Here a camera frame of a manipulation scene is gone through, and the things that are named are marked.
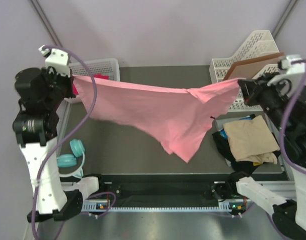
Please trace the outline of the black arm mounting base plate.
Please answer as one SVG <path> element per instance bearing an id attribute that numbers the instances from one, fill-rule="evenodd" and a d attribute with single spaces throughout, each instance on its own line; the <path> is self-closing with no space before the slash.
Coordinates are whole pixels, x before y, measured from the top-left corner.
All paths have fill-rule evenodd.
<path id="1" fill-rule="evenodd" d="M 100 191 L 116 194 L 116 207 L 167 208 L 216 207 L 211 192 L 215 182 L 228 179 L 227 173 L 103 174 Z"/>

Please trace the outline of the pink t-shirt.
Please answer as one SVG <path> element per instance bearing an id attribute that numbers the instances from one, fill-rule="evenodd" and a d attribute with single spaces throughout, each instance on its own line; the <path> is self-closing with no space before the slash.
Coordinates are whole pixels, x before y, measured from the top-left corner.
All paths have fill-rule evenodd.
<path id="1" fill-rule="evenodd" d="M 96 104 L 90 117 L 135 127 L 186 163 L 198 151 L 218 116 L 239 93 L 237 79 L 201 88 L 167 88 L 96 78 Z"/>

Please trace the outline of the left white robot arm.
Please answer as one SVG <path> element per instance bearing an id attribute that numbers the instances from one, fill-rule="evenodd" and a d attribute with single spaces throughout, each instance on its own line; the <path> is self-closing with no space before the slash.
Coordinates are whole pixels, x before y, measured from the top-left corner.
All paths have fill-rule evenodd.
<path id="1" fill-rule="evenodd" d="M 17 143 L 25 157 L 33 189 L 30 223 L 48 219 L 66 221 L 78 215 L 90 195 L 101 198 L 106 186 L 98 176 L 81 178 L 68 189 L 62 188 L 57 165 L 56 111 L 67 97 L 73 97 L 71 73 L 58 73 L 54 67 L 27 68 L 16 75 L 15 89 L 20 110 L 13 122 Z"/>

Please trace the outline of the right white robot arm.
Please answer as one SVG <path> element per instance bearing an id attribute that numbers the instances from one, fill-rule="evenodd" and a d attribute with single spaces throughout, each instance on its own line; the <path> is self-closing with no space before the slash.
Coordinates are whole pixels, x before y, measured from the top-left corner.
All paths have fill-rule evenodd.
<path id="1" fill-rule="evenodd" d="M 292 88 L 286 74 L 266 74 L 256 80 L 240 79 L 245 104 L 259 105 L 279 130 L 278 143 L 292 170 L 296 199 L 287 199 L 257 183 L 243 172 L 232 173 L 226 182 L 230 197 L 243 195 L 261 207 L 285 237 L 306 240 L 306 74 L 291 97 L 281 94 L 281 82 Z"/>

